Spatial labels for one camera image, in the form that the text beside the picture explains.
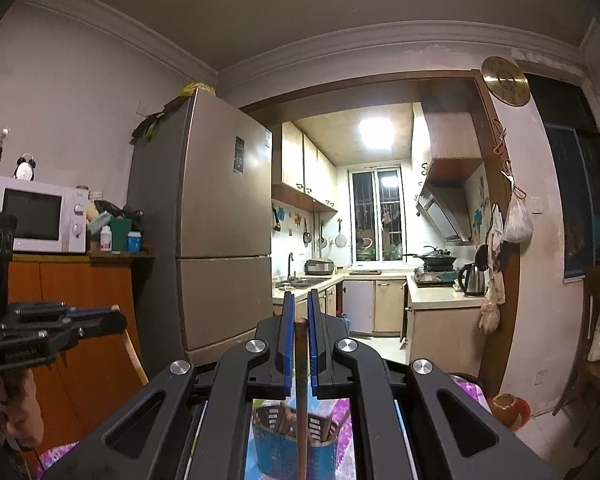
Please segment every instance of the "sticker on refrigerator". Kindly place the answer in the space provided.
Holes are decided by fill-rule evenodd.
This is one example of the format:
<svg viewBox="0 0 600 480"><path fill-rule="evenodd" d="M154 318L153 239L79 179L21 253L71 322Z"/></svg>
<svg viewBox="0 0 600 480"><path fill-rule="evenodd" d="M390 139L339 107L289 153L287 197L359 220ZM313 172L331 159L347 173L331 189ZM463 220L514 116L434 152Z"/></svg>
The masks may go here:
<svg viewBox="0 0 600 480"><path fill-rule="evenodd" d="M244 139L235 137L234 173L244 172Z"/></svg>

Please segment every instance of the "clay pot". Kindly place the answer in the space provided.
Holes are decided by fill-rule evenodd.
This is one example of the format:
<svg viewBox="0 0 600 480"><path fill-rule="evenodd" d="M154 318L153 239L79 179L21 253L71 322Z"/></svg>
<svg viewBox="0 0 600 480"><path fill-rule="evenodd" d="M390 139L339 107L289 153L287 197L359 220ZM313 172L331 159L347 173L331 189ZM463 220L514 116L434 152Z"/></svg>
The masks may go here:
<svg viewBox="0 0 600 480"><path fill-rule="evenodd" d="M491 413L504 426L510 428L518 418L520 409L518 407L518 399L511 394L500 394L489 399L488 401Z"/></svg>

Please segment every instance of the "range hood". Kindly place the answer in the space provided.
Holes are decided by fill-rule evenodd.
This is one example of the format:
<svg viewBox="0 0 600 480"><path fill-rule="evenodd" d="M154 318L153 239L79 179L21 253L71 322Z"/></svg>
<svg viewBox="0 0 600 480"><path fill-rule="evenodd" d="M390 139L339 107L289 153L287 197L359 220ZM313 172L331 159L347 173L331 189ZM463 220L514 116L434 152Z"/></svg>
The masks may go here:
<svg viewBox="0 0 600 480"><path fill-rule="evenodd" d="M470 241L471 223L461 187L425 184L416 208L433 224L445 242L461 244Z"/></svg>

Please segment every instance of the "stove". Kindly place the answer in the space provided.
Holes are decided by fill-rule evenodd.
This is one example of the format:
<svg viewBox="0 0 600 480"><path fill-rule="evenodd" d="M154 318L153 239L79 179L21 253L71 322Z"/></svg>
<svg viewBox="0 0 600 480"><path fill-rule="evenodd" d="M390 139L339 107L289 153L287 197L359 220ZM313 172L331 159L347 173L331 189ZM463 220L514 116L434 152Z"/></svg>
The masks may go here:
<svg viewBox="0 0 600 480"><path fill-rule="evenodd" d="M418 267L413 273L417 286L453 286L457 278L458 270L453 265Z"/></svg>

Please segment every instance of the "countertop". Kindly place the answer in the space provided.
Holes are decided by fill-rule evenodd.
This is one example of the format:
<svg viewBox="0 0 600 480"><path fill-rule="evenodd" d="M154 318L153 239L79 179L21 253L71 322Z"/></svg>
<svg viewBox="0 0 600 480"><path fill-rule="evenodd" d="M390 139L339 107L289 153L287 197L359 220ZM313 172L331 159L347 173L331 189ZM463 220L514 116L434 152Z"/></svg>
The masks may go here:
<svg viewBox="0 0 600 480"><path fill-rule="evenodd" d="M409 307L413 310L480 307L484 299L483 296L465 296L462 292L456 292L452 286L417 286L413 273L407 277L407 287Z"/></svg>
<svg viewBox="0 0 600 480"><path fill-rule="evenodd" d="M318 285L309 288L293 288L291 292L295 295L296 301L305 300L309 291L316 288L318 292L337 285L344 280L406 280L410 296L410 308L413 310L431 310L438 308L475 308L482 306L483 297L469 297L462 292L456 292L452 286L427 286L418 287L413 281L413 269L383 270L382 274L354 274L340 272L330 276ZM285 291L273 287L273 304L282 305Z"/></svg>
<svg viewBox="0 0 600 480"><path fill-rule="evenodd" d="M86 254L68 253L13 253L14 262L38 262L53 264L120 264L131 263L139 258L154 258L153 248L128 253L126 251L90 251Z"/></svg>
<svg viewBox="0 0 600 480"><path fill-rule="evenodd" d="M413 274L411 269L397 269L397 270L382 270L382 274L354 274L351 275L348 272L340 272L338 274L334 274L330 276L328 280L319 283L318 285L310 286L309 288L293 288L291 292L295 295L296 301L305 300L309 292L312 288L317 288L318 292L322 292L326 288L330 286L337 285L344 280L364 280L371 282L373 280L406 280L407 275ZM285 298L285 291L278 290L275 286L273 286L273 304L282 304Z"/></svg>

